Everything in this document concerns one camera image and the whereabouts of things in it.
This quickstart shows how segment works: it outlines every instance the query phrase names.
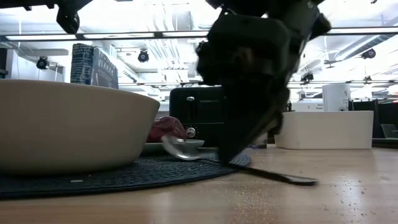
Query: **white box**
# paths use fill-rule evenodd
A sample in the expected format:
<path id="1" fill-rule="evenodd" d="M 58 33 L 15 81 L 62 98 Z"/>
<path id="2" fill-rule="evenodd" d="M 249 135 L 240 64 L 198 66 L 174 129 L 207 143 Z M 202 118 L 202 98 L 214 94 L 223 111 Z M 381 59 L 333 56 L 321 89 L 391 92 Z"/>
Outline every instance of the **white box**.
<path id="1" fill-rule="evenodd" d="M 373 111 L 286 112 L 277 147 L 371 149 Z"/>

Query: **knob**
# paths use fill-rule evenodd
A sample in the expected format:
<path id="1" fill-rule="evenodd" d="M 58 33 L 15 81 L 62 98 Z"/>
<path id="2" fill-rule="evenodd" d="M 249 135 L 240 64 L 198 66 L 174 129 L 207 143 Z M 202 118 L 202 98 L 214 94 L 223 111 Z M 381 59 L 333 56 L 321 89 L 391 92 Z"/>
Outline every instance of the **knob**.
<path id="1" fill-rule="evenodd" d="M 187 128 L 185 133 L 187 134 L 188 138 L 194 138 L 197 135 L 197 131 L 195 128 Z"/>

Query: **white container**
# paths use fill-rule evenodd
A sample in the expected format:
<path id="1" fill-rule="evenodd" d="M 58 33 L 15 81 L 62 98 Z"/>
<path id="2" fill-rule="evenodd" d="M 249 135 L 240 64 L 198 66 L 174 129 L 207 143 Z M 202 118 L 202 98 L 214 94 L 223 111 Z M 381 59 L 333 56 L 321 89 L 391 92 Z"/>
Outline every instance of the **white container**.
<path id="1" fill-rule="evenodd" d="M 373 111 L 287 112 L 277 147 L 286 149 L 370 149 Z"/>
<path id="2" fill-rule="evenodd" d="M 160 103 L 98 86 L 0 80 L 0 172 L 62 174 L 133 162 Z"/>

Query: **black appliance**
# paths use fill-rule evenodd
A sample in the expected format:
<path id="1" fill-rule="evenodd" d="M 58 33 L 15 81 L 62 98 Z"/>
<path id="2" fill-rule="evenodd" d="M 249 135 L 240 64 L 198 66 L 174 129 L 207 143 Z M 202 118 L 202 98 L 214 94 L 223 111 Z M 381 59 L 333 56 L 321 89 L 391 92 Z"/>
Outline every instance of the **black appliance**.
<path id="1" fill-rule="evenodd" d="M 175 88 L 170 92 L 169 115 L 181 121 L 187 139 L 201 139 L 205 147 L 220 145 L 225 97 L 221 87 Z"/>

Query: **white plate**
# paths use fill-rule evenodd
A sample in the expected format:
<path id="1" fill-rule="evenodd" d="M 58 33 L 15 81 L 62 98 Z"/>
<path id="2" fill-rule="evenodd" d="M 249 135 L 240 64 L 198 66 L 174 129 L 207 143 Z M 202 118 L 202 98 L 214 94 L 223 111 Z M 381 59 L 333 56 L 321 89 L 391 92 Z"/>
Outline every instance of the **white plate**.
<path id="1" fill-rule="evenodd" d="M 187 139 L 185 141 L 185 145 L 188 147 L 198 148 L 205 143 L 204 140 L 196 140 L 196 139 Z M 163 144 L 161 142 L 157 143 L 146 143 L 142 153 L 152 153 L 152 152 L 159 152 L 163 151 Z"/>

